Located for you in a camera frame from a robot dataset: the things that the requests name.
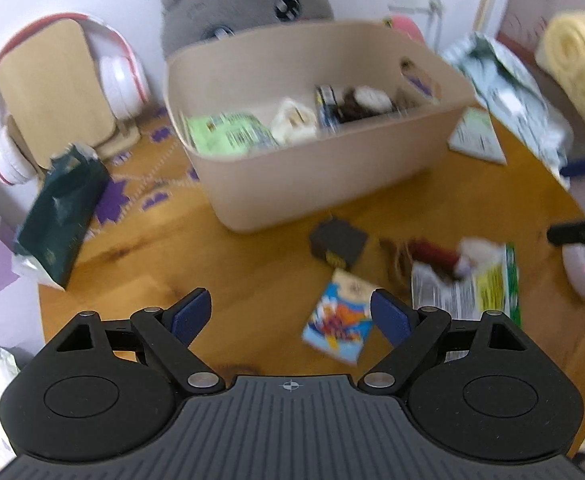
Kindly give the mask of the white cloth scrunchie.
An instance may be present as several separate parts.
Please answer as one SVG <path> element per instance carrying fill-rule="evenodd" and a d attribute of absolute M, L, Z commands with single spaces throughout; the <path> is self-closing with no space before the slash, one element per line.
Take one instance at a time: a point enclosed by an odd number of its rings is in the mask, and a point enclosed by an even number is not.
<path fill-rule="evenodd" d="M 280 103 L 268 128 L 279 145 L 289 145 L 315 139 L 319 123 L 314 110 L 287 98 Z"/>

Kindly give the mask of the green white snack bag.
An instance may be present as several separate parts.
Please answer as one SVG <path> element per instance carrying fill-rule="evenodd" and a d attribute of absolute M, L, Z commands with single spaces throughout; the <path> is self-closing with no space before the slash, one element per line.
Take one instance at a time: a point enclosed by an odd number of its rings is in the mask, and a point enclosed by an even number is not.
<path fill-rule="evenodd" d="M 499 311 L 521 324 L 519 270 L 515 246 L 478 237 L 460 240 L 449 269 L 415 260 L 411 300 L 415 309 L 437 307 L 456 320 L 477 321 L 487 311 Z"/>

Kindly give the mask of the pale green paper packet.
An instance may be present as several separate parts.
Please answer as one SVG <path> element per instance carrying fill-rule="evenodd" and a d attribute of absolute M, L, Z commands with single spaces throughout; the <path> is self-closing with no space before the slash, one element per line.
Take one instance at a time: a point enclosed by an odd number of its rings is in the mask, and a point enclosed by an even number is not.
<path fill-rule="evenodd" d="M 490 114 L 486 110 L 468 107 L 457 123 L 448 141 L 453 152 L 471 156 L 494 164 L 507 164 Z"/>

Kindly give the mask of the tan hair claw clip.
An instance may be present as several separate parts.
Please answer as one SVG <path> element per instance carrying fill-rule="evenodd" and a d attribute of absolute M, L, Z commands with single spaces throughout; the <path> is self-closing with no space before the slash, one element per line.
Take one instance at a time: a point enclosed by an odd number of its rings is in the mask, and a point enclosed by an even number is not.
<path fill-rule="evenodd" d="M 399 288 L 409 288 L 413 268 L 409 244 L 382 238 L 379 245 L 385 257 L 389 281 Z"/>

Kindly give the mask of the dark brown small box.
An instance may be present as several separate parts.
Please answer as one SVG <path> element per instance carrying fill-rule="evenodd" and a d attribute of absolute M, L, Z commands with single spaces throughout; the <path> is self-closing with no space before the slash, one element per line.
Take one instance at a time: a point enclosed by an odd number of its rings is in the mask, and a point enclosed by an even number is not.
<path fill-rule="evenodd" d="M 358 262 L 368 240 L 369 234 L 337 217 L 321 221 L 309 235 L 311 254 L 345 271 Z"/>

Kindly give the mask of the light green striped cloth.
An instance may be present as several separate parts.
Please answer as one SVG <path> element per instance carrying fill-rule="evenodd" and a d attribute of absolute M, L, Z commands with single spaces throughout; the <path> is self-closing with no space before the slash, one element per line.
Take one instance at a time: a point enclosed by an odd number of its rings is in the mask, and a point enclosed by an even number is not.
<path fill-rule="evenodd" d="M 573 147 L 573 128 L 543 96 L 524 63 L 481 32 L 451 44 L 441 57 L 471 82 L 478 102 L 568 188 L 569 180 L 559 170 Z"/>

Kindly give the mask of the cartoon bear tissue pack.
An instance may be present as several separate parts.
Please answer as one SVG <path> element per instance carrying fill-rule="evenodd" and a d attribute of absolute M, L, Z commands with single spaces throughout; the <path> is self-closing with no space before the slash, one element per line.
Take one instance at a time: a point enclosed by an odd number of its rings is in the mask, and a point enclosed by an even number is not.
<path fill-rule="evenodd" d="M 315 350 L 355 365 L 373 327 L 371 297 L 376 285 L 336 269 L 301 338 Z"/>

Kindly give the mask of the brown scrunchie with white puff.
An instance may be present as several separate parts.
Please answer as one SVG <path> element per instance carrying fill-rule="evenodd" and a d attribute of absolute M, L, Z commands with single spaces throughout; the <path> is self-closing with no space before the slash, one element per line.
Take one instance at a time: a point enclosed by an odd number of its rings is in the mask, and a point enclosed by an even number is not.
<path fill-rule="evenodd" d="M 347 124 L 378 116 L 392 114 L 403 116 L 420 106 L 419 102 L 402 91 L 392 98 L 383 90 L 372 87 L 350 87 L 343 91 L 343 96 L 338 102 L 337 117 L 342 124 Z"/>

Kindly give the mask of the beige plastic storage bin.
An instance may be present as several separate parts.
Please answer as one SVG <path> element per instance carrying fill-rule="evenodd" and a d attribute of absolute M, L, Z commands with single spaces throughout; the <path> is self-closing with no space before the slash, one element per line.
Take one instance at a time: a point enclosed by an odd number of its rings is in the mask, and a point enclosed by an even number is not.
<path fill-rule="evenodd" d="M 366 21 L 261 27 L 178 50 L 166 60 L 164 102 L 185 138 L 189 117 L 249 113 L 271 122 L 286 99 L 312 106 L 320 86 L 378 89 L 407 111 L 242 157 L 211 157 L 186 144 L 216 216 L 230 230 L 294 220 L 433 166 L 475 103 L 471 83 L 439 55 Z"/>

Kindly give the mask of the dark green tissue packet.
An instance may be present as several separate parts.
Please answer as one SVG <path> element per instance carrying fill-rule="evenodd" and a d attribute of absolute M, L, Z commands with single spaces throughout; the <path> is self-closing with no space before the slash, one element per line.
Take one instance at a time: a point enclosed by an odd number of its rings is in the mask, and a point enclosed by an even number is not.
<path fill-rule="evenodd" d="M 15 274 L 64 290 L 108 182 L 107 168 L 84 144 L 72 144 L 54 158 L 17 230 L 12 250 Z"/>

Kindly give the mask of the purple flower table mat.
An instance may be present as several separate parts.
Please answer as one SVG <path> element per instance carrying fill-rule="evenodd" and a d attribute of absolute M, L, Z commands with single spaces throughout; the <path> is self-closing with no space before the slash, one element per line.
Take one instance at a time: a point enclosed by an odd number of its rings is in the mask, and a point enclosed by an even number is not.
<path fill-rule="evenodd" d="M 87 240 L 199 185 L 165 108 L 140 118 L 136 127 L 140 140 L 106 164 L 110 180 L 94 210 Z"/>

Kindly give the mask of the long dark printed box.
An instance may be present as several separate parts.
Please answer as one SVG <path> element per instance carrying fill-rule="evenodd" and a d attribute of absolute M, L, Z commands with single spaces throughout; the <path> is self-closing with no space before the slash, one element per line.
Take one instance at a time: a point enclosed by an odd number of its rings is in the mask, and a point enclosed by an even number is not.
<path fill-rule="evenodd" d="M 315 105 L 319 126 L 327 131 L 336 131 L 340 126 L 340 121 L 335 92 L 331 86 L 322 84 L 315 87 Z"/>

